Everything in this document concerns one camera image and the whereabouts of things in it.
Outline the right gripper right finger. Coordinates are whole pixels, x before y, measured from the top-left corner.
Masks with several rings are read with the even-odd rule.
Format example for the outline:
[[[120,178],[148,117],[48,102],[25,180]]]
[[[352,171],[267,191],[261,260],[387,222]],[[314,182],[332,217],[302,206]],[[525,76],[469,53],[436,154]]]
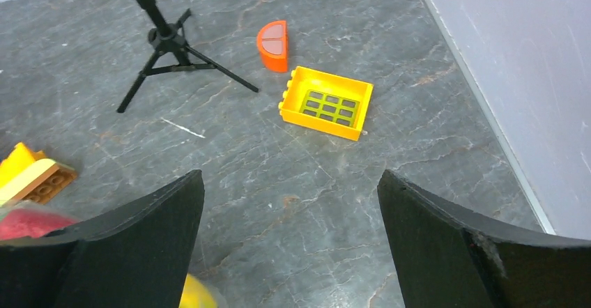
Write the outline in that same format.
[[[590,241],[501,222],[393,171],[378,200],[407,307],[589,307]]]

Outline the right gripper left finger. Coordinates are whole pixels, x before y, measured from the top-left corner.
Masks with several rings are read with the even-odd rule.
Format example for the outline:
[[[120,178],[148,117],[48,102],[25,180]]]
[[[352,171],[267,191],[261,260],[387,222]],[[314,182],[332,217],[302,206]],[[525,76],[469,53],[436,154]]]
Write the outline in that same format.
[[[40,238],[1,242],[2,307],[177,307],[204,208],[193,170]]]

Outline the yellow bell pepper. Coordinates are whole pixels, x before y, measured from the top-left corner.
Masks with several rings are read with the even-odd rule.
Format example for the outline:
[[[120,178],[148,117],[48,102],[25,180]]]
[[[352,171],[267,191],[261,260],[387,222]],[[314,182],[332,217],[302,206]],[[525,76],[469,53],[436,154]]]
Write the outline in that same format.
[[[218,308],[213,291],[196,277],[187,274],[179,308]]]

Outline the clear zip top bag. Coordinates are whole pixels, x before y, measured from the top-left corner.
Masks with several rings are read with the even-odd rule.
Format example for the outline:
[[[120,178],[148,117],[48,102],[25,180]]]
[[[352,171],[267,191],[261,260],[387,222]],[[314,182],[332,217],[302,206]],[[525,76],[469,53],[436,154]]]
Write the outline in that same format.
[[[8,204],[1,207],[1,240],[40,238],[78,222],[72,215],[39,203]]]

